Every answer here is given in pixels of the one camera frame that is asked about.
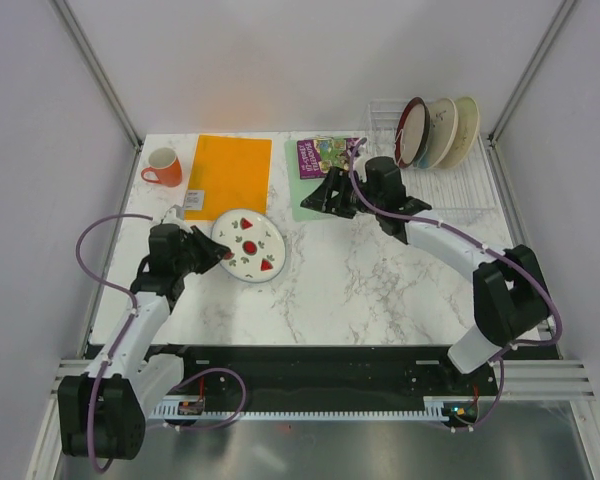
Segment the white plate with red fruit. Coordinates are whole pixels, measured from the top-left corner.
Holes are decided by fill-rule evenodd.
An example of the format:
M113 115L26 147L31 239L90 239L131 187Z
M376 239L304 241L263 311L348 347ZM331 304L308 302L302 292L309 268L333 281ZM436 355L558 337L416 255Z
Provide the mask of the white plate with red fruit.
M220 265L244 282L268 282L281 273L286 262L286 244L279 229L253 210L223 213L212 226L211 238L229 248Z

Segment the dark red rimmed plate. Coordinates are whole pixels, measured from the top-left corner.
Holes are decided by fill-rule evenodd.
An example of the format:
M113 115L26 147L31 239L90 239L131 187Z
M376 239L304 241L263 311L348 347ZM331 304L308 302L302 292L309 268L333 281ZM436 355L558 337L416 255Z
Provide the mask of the dark red rimmed plate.
M421 97L414 97L402 111L396 129L394 157L399 168L405 169L423 157L429 130L428 107Z

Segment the cream and blue plate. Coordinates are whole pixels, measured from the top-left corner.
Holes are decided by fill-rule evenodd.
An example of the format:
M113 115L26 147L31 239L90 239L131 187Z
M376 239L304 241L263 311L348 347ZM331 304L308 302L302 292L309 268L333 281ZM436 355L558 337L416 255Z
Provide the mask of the cream and blue plate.
M415 162L418 169L437 166L450 151L456 137L459 114L456 103L441 98L427 105L429 112L429 135L424 154Z

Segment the cream and green plate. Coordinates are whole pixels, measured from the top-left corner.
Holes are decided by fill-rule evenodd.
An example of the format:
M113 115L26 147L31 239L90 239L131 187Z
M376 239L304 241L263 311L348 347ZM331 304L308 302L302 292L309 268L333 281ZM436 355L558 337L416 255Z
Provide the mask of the cream and green plate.
M476 100L465 96L455 100L458 111L456 136L437 167L443 170L459 166L468 156L480 131L481 116Z

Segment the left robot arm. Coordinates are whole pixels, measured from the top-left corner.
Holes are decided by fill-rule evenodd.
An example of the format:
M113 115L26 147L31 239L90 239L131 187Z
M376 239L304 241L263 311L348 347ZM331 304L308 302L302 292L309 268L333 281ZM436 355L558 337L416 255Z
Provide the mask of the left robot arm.
M58 388L61 445L68 456L135 458L147 419L167 393L188 393L198 385L195 364L147 351L182 295L185 278L206 273L230 250L178 221L151 227L148 248L130 287L120 290L129 303L99 355Z

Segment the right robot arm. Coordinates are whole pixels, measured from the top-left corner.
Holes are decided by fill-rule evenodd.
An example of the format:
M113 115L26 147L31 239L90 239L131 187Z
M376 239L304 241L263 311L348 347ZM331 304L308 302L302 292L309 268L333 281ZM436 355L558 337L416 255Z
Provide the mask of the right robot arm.
M364 171L360 177L331 168L300 205L347 219L372 214L386 235L429 253L471 283L474 325L449 348L449 362L437 371L445 391L461 393L473 383L476 369L554 316L537 258L525 245L489 247L443 220L428 203L407 194L390 158L372 158Z

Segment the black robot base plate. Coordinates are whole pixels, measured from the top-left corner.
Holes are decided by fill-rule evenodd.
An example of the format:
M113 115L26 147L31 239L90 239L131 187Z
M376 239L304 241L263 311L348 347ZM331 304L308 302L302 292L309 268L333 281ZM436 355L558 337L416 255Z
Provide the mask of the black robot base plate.
M487 365L461 375L444 346L163 346L184 361L177 394L213 410L415 410L427 397L493 396Z

